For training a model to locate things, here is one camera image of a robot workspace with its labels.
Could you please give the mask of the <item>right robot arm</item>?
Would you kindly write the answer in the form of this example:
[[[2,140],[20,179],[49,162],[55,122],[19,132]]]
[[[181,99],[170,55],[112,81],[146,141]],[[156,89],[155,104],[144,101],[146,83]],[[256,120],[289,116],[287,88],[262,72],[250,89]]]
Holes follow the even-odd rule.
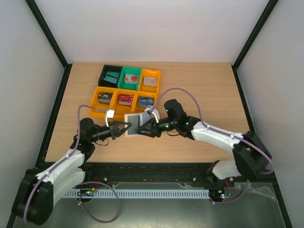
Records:
[[[167,101],[164,108],[167,117],[153,116],[139,127],[138,134],[154,138],[160,137],[162,132],[176,130],[184,138],[207,142],[231,153],[232,159],[217,161],[211,166],[207,174],[210,185],[218,186],[224,179],[238,176],[254,181],[268,174],[271,155],[254,132],[232,133],[203,124],[199,118],[187,115],[175,99]]]

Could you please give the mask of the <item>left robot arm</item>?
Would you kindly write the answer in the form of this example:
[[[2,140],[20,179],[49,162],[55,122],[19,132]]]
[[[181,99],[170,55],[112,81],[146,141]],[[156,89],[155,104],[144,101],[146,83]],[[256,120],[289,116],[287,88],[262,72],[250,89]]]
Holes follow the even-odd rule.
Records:
[[[58,201],[85,180],[83,165],[95,150],[94,143],[113,140],[125,133],[132,124],[113,121],[104,126],[91,118],[78,122],[77,135],[67,153],[46,170],[22,179],[12,206],[12,213],[36,225],[44,224]]]

